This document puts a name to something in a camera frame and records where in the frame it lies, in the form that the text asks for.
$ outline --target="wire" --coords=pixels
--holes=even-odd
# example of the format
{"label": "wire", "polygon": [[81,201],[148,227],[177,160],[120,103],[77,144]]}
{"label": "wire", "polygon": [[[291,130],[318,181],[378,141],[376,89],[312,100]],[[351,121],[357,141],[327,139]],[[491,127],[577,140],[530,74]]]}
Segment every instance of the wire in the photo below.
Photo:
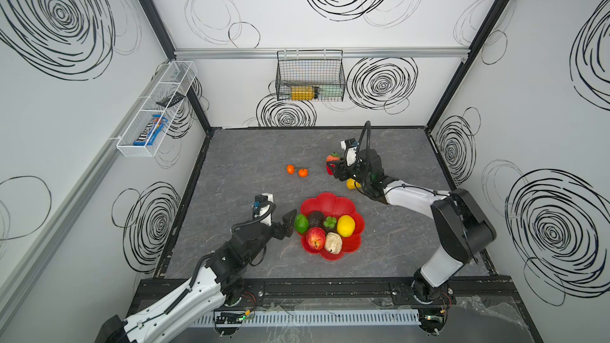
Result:
{"label": "wire", "polygon": [[249,265],[252,266],[252,267],[260,265],[263,262],[263,260],[265,259],[265,255],[266,254],[267,254],[267,246],[265,245],[265,247],[263,248],[263,256],[261,257],[261,260],[258,263],[255,263],[255,264],[249,263]]}
{"label": "wire", "polygon": [[250,296],[249,296],[249,295],[246,295],[245,293],[243,293],[241,296],[242,296],[242,297],[244,297],[244,298],[246,298],[248,301],[250,301],[250,303],[252,303],[252,306],[254,306],[254,305],[255,305],[254,300],[253,300],[252,298],[250,298]]}
{"label": "wire", "polygon": [[418,187],[418,186],[411,186],[411,185],[400,185],[400,186],[392,187],[389,190],[387,190],[387,192],[384,194],[384,196],[387,195],[387,193],[390,192],[391,190],[393,190],[394,188],[419,188],[419,189],[423,189],[424,191],[430,192],[432,195],[438,195],[437,192],[431,191],[428,188]]}
{"label": "wire", "polygon": [[360,133],[360,139],[358,139],[358,147],[356,148],[356,159],[358,157],[358,153],[360,152],[360,147],[362,146],[362,138],[364,138],[364,133],[367,134],[367,149],[366,149],[366,160],[369,162],[369,150],[371,149],[371,121],[368,120],[364,123],[364,127],[362,127],[362,132]]}
{"label": "wire", "polygon": [[449,300],[449,306],[453,306],[453,303],[451,302],[451,297],[449,295],[447,295],[444,291],[441,291],[441,293],[445,294],[445,296]]}
{"label": "wire", "polygon": [[443,301],[443,314],[446,314],[446,312],[447,312],[447,305],[445,304],[445,299],[443,297],[439,297],[439,298],[440,298],[441,301]]}
{"label": "wire", "polygon": [[254,294],[249,293],[247,291],[245,291],[244,293],[246,293],[246,294],[248,294],[248,295],[250,295],[252,297],[252,299],[254,300],[254,305],[256,306],[256,297],[254,296]]}
{"label": "wire", "polygon": [[468,242],[468,235],[466,234],[466,228],[464,227],[463,224],[462,224],[462,232],[464,233],[464,240],[466,241],[466,246],[468,247],[468,251],[470,252],[470,255],[472,256],[472,258],[475,260],[475,263],[478,265],[479,260],[477,259],[477,257],[475,257],[475,254],[472,253],[472,248],[470,248],[470,243]]}
{"label": "wire", "polygon": [[242,223],[237,223],[237,224],[233,225],[231,227],[231,233],[234,233],[236,230],[238,230],[239,228],[241,228],[243,226],[255,224],[255,223],[263,220],[265,217],[269,216],[271,213],[273,213],[273,211],[275,211],[276,205],[272,202],[261,202],[259,204],[259,206],[257,207],[257,210],[260,210],[265,205],[269,206],[269,208],[265,211],[265,213],[263,213],[262,215],[260,215],[258,217],[255,217],[252,220],[244,221]]}
{"label": "wire", "polygon": [[[143,326],[144,324],[146,324],[147,322],[150,322],[151,320],[156,319],[156,318],[158,318],[158,317],[160,317],[160,316],[162,316],[162,315],[164,315],[164,314],[165,314],[165,313],[161,313],[161,314],[159,314],[159,315],[155,315],[154,317],[152,317],[152,318],[150,318],[150,319],[146,319],[144,322],[142,322],[142,326]],[[132,328],[131,328],[129,331],[124,332],[124,333],[123,333],[123,335],[121,335],[120,337],[118,337],[118,338],[117,338],[117,339],[115,339],[115,340],[116,340],[117,342],[118,342],[118,341],[120,341],[121,339],[123,339],[123,337],[124,337],[124,336],[127,336],[127,335],[128,335],[130,332],[134,331],[134,330],[135,330],[136,328],[138,328],[138,327],[139,327],[139,326],[138,326],[138,324],[136,324],[136,325],[135,325],[135,326],[133,326],[133,327],[132,327]]]}
{"label": "wire", "polygon": [[202,256],[199,261],[197,261],[197,264],[194,267],[194,271],[193,271],[193,275],[191,276],[191,280],[188,283],[188,287],[186,289],[184,289],[182,291],[182,293],[180,293],[180,295],[178,296],[178,298],[176,298],[171,305],[169,305],[167,307],[167,309],[165,309],[164,314],[170,314],[170,312],[176,307],[178,306],[178,303],[180,303],[180,301],[182,301],[184,299],[184,297],[187,296],[188,293],[190,293],[193,290],[193,286],[194,286],[194,282],[197,280],[197,275],[199,274],[199,270],[201,269],[201,265],[203,264],[203,262],[207,259],[209,259],[210,257],[212,257],[212,253],[208,253],[205,256]]}

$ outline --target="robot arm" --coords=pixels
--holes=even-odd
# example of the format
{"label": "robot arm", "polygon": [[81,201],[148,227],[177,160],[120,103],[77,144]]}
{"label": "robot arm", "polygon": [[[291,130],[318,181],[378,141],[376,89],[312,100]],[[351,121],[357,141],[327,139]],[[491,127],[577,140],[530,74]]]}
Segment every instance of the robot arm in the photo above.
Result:
{"label": "robot arm", "polygon": [[193,277],[155,304],[122,320],[113,316],[101,327],[95,343],[165,343],[193,321],[219,306],[236,304],[243,292],[248,264],[271,238],[290,237],[296,210],[272,222],[273,196],[255,197],[252,220],[235,224],[231,239],[215,252],[201,257]]}
{"label": "robot arm", "polygon": [[[431,303],[440,287],[460,268],[496,238],[496,232],[477,202],[465,189],[435,191],[410,185],[385,174],[381,157],[370,149],[370,122],[360,140],[341,141],[343,159],[326,165],[341,181],[349,178],[361,184],[359,191],[378,202],[403,206],[434,220],[440,247],[414,274],[413,289],[418,301]],[[367,134],[366,144],[363,137]]]}

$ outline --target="marble-pattern surface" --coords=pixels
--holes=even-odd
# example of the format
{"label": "marble-pattern surface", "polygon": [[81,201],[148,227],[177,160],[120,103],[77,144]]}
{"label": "marble-pattern surface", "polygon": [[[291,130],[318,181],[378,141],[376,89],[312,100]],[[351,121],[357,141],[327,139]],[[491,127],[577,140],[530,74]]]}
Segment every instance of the marble-pattern surface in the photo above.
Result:
{"label": "marble-pattern surface", "polygon": [[[230,238],[230,227],[251,218],[254,196],[274,195],[274,219],[300,209],[323,192],[351,199],[366,222],[362,246],[335,262],[311,255],[297,233],[272,239],[248,278],[407,277],[426,263],[440,242],[434,221],[414,211],[374,202],[328,175],[326,156],[339,142],[358,139],[360,130],[218,130],[211,140],[193,199],[165,278],[189,278],[198,258]],[[448,189],[422,129],[372,130],[371,148],[388,175],[417,186]],[[309,167],[309,176],[289,175],[286,165]],[[488,275],[483,262],[458,275]]]}

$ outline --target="black metal frame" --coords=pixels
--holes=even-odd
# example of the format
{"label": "black metal frame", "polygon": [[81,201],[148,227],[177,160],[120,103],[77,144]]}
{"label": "black metal frame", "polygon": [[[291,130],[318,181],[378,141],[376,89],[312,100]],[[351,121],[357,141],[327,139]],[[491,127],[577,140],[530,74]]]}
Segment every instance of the black metal frame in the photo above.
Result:
{"label": "black metal frame", "polygon": [[201,150],[199,151],[197,160],[195,161],[193,171],[191,172],[191,176],[188,178],[187,188],[184,190],[184,195],[180,201],[178,213],[176,214],[176,218],[172,224],[172,233],[167,238],[163,252],[161,253],[159,262],[157,263],[157,269],[155,270],[154,274],[155,277],[164,277],[165,272],[167,272],[167,267],[170,265],[170,259],[172,258],[174,247],[178,241],[182,223],[184,222],[184,218],[187,216],[188,206],[190,205],[191,199],[193,199],[194,189],[197,185],[197,180],[199,180],[203,162],[206,160],[207,149],[210,146],[210,141],[212,140],[213,136],[214,130],[212,130],[210,134],[206,134],[206,138],[203,140],[203,144],[201,145]]}
{"label": "black metal frame", "polygon": [[[389,129],[389,128],[421,128],[425,126],[371,126],[371,129]],[[231,130],[362,130],[362,126],[288,126],[288,127],[272,127],[272,126],[255,126],[242,129]]]}
{"label": "black metal frame", "polygon": [[[163,20],[161,20],[161,16],[157,11],[157,7],[155,7],[154,2],[152,0],[138,1],[142,6],[142,10],[146,14],[146,18],[148,18],[148,22],[150,23],[152,30],[154,31],[157,36],[157,39],[159,40],[159,44],[161,44],[161,47],[165,52],[165,56],[167,56],[168,59],[175,59],[176,48],[174,47],[174,43],[170,38],[170,34],[167,32],[167,29],[165,29],[165,26],[163,25]],[[201,106],[201,102],[199,102],[199,99],[193,91],[187,92],[187,98],[191,104],[191,107],[194,110],[195,115],[197,115],[197,118],[201,123],[201,127],[203,127],[203,130],[207,135],[210,135],[212,132],[212,127],[210,126],[210,122],[206,117],[206,113],[204,112],[203,107]]]}
{"label": "black metal frame", "polygon": [[[127,315],[133,315],[172,292],[187,279],[148,278],[140,281]],[[379,301],[386,308],[411,306],[416,309],[434,309],[443,306],[441,301],[423,305],[413,299],[410,286],[413,277],[389,278],[269,278],[245,279],[244,288],[255,297],[258,306],[268,308],[281,305],[291,310],[306,299],[368,298]],[[447,282],[447,293],[455,303],[456,297],[504,296],[511,297],[531,333],[535,343],[542,338],[525,308],[512,279],[506,275],[496,277],[453,277]],[[251,305],[246,300],[233,307],[223,306],[219,311],[245,310]]]}
{"label": "black metal frame", "polygon": [[438,101],[436,109],[434,109],[434,112],[432,113],[432,116],[428,121],[427,128],[429,130],[433,129],[434,126],[436,126],[436,124],[438,123],[438,120],[442,116],[447,105],[449,105],[449,102],[451,101],[456,90],[462,83],[462,80],[464,79],[464,77],[466,77],[466,73],[468,73],[470,67],[475,62],[477,56],[479,55],[479,51],[483,48],[483,45],[487,41],[489,34],[492,33],[493,27],[498,22],[498,19],[502,15],[502,12],[504,12],[504,9],[506,8],[508,2],[509,0],[495,0],[492,4],[492,8],[487,13],[487,16],[485,17],[485,20],[483,20],[483,24],[479,28],[477,35],[470,44],[470,52],[468,54],[468,58],[465,62],[459,65],[453,75],[453,78],[451,78],[451,81],[449,82],[445,93],[443,93],[443,96],[440,98],[440,101]]}
{"label": "black metal frame", "polygon": [[[163,22],[159,16],[159,13],[152,0],[139,0],[142,9],[145,12],[151,27],[153,28],[157,39],[159,40],[166,56],[170,59],[175,58],[175,48],[170,39],[170,36],[165,29]],[[489,34],[491,33],[493,26],[501,15],[502,11],[506,7],[509,0],[496,0],[492,5],[490,12],[487,14],[481,29],[475,36],[473,43],[470,47],[471,52],[466,62],[462,63],[457,71],[455,72],[451,82],[449,83],[444,95],[439,101],[436,109],[432,113],[430,120],[426,126],[377,126],[373,128],[424,128],[428,135],[428,139],[435,152],[438,163],[440,164],[443,173],[449,183],[451,189],[454,189],[455,183],[449,175],[449,171],[440,155],[436,144],[430,137],[430,130],[437,124],[443,111],[446,109],[447,104],[451,100],[453,94],[457,90],[461,81],[465,77],[465,74],[473,64],[479,50],[483,47],[483,44]],[[187,189],[180,203],[179,212],[172,225],[172,235],[169,237],[164,251],[162,259],[159,261],[156,270],[156,277],[163,277],[169,260],[172,255],[173,248],[179,236],[179,230],[182,226],[182,222],[186,216],[188,205],[190,204],[194,188],[196,186],[197,179],[199,178],[203,162],[206,157],[207,149],[210,141],[213,137],[215,128],[210,126],[210,123],[201,107],[201,103],[196,98],[196,95],[192,91],[188,92],[188,99],[195,114],[199,118],[201,125],[206,133],[206,138],[202,144],[200,154],[194,165],[193,172],[188,180]],[[349,126],[336,126],[336,127],[304,127],[304,128],[288,128],[288,129],[350,129],[354,127]],[[254,130],[273,130],[276,128],[258,127],[249,128]],[[506,295],[510,296],[515,300],[515,304],[523,317],[523,320],[527,324],[532,337],[536,343],[542,343],[542,338],[538,333],[536,326],[531,320],[530,314],[525,308],[523,301],[517,292],[512,279],[507,276],[498,275],[495,270],[493,263],[489,259],[489,255],[486,251],[482,253],[483,261],[485,266],[490,271],[488,277],[453,277],[448,282],[448,287],[453,291],[454,297],[467,297],[471,295]],[[127,315],[136,313],[142,302],[154,303],[161,299],[166,294],[171,292],[173,289],[178,287],[181,283],[185,282],[186,279],[165,279],[165,278],[148,278],[143,279],[138,286],[137,292],[134,295],[132,305]],[[279,279],[246,279],[245,287],[253,294],[256,294],[259,304],[265,305],[265,302],[272,301],[275,299],[303,299],[303,298],[336,298],[336,297],[363,297],[363,296],[376,296],[391,298],[392,304],[394,305],[414,305],[414,301],[408,296],[405,296],[407,288],[410,288],[413,278],[279,278]],[[259,291],[262,291],[262,296],[259,297]],[[423,305],[417,303],[417,308],[424,308]]]}

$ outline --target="white wire basket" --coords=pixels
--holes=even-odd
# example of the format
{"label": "white wire basket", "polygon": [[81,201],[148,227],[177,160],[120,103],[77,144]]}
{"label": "white wire basket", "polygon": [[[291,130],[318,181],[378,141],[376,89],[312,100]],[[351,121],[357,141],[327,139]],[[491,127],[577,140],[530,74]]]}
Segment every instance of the white wire basket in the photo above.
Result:
{"label": "white wire basket", "polygon": [[[128,158],[151,158],[155,156],[176,114],[180,111],[187,92],[197,74],[193,61],[172,61],[164,66],[159,82],[141,105],[123,135],[117,149]],[[170,106],[174,98],[184,98]]]}

